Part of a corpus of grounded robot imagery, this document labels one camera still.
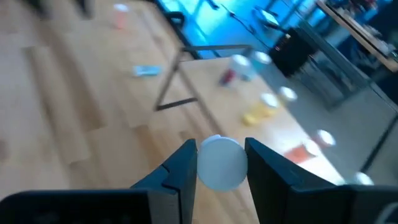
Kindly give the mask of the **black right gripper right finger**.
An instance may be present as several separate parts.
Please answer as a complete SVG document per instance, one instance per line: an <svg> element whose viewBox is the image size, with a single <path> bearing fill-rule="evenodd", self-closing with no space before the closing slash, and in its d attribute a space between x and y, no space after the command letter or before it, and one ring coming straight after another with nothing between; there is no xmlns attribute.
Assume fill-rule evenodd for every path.
<svg viewBox="0 0 398 224"><path fill-rule="evenodd" d="M338 223L329 181L254 138L245 139L248 182L260 223Z"/></svg>

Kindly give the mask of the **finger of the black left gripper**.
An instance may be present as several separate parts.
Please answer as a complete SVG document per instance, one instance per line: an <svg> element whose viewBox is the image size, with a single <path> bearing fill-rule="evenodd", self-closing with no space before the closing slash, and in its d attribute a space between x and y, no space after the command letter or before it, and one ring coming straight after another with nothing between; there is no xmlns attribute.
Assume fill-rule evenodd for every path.
<svg viewBox="0 0 398 224"><path fill-rule="evenodd" d="M39 17L49 16L49 12L42 0L23 0L23 3Z"/></svg>
<svg viewBox="0 0 398 224"><path fill-rule="evenodd" d="M93 18L93 12L92 12L90 0L75 0L75 3L77 5L78 10L80 11L80 14L85 19Z"/></svg>

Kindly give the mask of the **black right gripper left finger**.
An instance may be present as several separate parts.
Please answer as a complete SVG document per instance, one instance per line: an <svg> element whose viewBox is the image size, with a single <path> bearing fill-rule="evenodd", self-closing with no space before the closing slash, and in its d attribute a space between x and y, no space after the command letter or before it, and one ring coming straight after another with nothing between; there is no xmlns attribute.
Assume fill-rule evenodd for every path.
<svg viewBox="0 0 398 224"><path fill-rule="evenodd" d="M146 193L149 223L191 224L196 184L197 145L189 139L131 188Z"/></svg>

